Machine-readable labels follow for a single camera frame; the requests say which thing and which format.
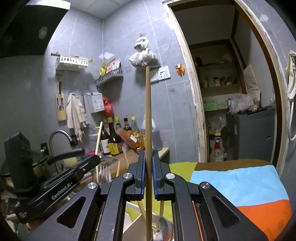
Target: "red plastic bag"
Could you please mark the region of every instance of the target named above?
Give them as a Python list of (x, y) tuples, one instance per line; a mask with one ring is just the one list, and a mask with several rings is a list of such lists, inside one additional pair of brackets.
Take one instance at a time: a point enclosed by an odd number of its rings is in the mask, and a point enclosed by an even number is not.
[(107, 97), (103, 97), (103, 101), (104, 101), (104, 107), (105, 107), (105, 115), (107, 117), (112, 117), (113, 116), (113, 107), (112, 105), (109, 103), (109, 100)]

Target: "ceiling panel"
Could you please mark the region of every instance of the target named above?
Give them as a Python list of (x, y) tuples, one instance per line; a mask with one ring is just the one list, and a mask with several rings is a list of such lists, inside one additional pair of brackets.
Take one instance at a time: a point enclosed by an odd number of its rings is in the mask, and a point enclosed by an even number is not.
[(68, 0), (71, 7), (104, 19), (131, 0)]

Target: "green box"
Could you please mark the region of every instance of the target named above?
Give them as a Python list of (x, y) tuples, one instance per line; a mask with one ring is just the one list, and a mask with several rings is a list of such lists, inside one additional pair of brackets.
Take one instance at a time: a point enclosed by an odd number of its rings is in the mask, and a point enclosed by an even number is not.
[(217, 102), (204, 103), (204, 111), (218, 110)]

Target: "metal screw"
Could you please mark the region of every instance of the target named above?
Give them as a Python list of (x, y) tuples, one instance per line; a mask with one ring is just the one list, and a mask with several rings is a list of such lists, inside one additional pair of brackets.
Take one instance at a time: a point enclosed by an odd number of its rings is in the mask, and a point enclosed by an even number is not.
[(123, 174), (123, 178), (125, 179), (130, 179), (133, 175), (129, 172), (126, 172), (125, 174)]
[(201, 185), (202, 188), (204, 188), (204, 189), (208, 189), (208, 188), (210, 188), (210, 186), (211, 186), (208, 182), (202, 182), (200, 185)]
[(92, 182), (92, 183), (89, 183), (89, 184), (87, 184), (87, 187), (89, 188), (89, 189), (95, 189), (96, 187), (97, 187), (97, 183), (95, 183), (95, 182)]
[(173, 174), (173, 173), (168, 173), (165, 176), (167, 177), (167, 179), (174, 179), (175, 178), (175, 174)]

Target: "curved metal faucet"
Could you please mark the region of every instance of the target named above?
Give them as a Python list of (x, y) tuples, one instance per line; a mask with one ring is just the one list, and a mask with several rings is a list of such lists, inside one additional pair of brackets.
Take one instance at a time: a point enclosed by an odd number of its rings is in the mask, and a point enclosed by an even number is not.
[[(68, 134), (67, 132), (63, 131), (63, 130), (56, 130), (56, 131), (54, 131), (53, 133), (51, 133), (51, 134), (50, 134), (50, 137), (49, 137), (49, 148), (50, 148), (50, 152), (51, 152), (51, 155), (52, 155), (52, 156), (54, 156), (54, 150), (53, 150), (53, 147), (52, 147), (52, 138), (53, 138), (56, 134), (58, 134), (58, 133), (63, 134), (64, 136), (66, 136), (66, 137), (68, 138), (68, 140), (69, 140), (70, 145), (71, 145), (71, 143), (72, 143), (72, 141), (73, 141), (72, 138), (71, 138), (71, 136), (69, 136), (69, 134)], [(57, 170), (57, 173), (59, 173), (59, 169), (58, 169), (58, 167), (57, 167), (57, 163), (55, 162), (54, 165), (55, 165), (55, 168), (56, 168), (56, 170)]]

